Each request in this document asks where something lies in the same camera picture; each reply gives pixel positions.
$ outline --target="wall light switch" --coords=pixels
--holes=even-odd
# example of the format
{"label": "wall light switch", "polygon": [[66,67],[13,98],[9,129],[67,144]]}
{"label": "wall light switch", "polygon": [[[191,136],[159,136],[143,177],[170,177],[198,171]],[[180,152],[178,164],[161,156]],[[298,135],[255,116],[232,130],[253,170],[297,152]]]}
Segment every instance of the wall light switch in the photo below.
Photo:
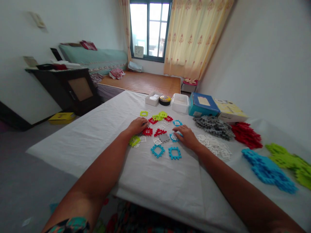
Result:
{"label": "wall light switch", "polygon": [[40,15],[34,12],[30,12],[33,20],[36,22],[37,26],[40,28],[46,28],[43,20],[41,19]]}

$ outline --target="white wall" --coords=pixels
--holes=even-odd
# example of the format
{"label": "white wall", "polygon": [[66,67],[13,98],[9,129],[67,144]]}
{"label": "white wall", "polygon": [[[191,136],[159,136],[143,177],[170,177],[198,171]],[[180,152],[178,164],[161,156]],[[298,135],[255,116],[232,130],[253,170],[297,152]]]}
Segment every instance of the white wall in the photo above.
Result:
{"label": "white wall", "polygon": [[132,62],[142,65],[144,68],[144,72],[160,74],[164,73],[164,63],[156,62],[156,61],[146,61],[141,59],[132,59]]}
{"label": "white wall", "polygon": [[199,92],[231,100],[310,144],[311,6],[238,0]]}
{"label": "white wall", "polygon": [[[47,30],[38,28],[28,11],[38,13]],[[39,64],[55,59],[50,47],[90,40],[98,48],[124,49],[116,0],[10,0],[0,8],[0,101],[34,124],[60,111],[41,84],[24,71],[22,56]]]}

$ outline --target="wooden cabinet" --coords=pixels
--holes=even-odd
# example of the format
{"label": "wooden cabinet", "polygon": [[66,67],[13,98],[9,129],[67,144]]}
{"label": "wooden cabinet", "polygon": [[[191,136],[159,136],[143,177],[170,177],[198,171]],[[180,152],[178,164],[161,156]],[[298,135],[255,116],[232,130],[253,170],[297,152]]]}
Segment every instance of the wooden cabinet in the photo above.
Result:
{"label": "wooden cabinet", "polygon": [[82,116],[101,104],[88,69],[26,71],[35,75],[62,110]]}

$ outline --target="blue box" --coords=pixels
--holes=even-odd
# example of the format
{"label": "blue box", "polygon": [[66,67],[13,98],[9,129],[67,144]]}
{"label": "blue box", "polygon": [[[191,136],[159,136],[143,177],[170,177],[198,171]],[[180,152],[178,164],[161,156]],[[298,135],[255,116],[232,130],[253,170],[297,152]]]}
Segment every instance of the blue box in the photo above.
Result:
{"label": "blue box", "polygon": [[190,116],[217,116],[219,113],[220,110],[210,95],[203,95],[195,92],[191,93],[189,107]]}

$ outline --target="window frame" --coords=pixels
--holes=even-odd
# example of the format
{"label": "window frame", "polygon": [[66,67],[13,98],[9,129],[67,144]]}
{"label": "window frame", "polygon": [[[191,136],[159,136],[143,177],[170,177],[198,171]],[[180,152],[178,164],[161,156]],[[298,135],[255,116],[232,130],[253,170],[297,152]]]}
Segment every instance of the window frame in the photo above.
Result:
{"label": "window frame", "polygon": [[[147,4],[147,55],[144,55],[143,58],[138,58],[134,57],[134,46],[133,46],[133,34],[132,34],[132,19],[131,19],[131,11],[130,11],[130,24],[131,24],[131,56],[134,59],[141,59],[141,60],[147,60],[147,61],[157,61],[157,62],[162,62],[164,63],[165,60],[165,51],[166,51],[166,43],[167,43],[167,38],[168,38],[168,28],[169,28],[169,20],[170,20],[170,15],[171,15],[171,8],[172,8],[172,0],[130,0],[130,4]],[[168,3],[168,16],[167,16],[167,21],[162,20],[162,9],[163,5],[161,6],[161,16],[160,20],[150,20],[150,3]],[[149,27],[150,27],[150,21],[154,22],[160,22],[160,30],[159,30],[159,40],[158,40],[158,57],[155,56],[150,56],[149,55]],[[164,44],[164,51],[163,51],[163,57],[159,57],[159,50],[160,50],[160,36],[161,36],[161,25],[163,23],[167,23],[166,26],[166,36],[165,36],[165,44]]]}

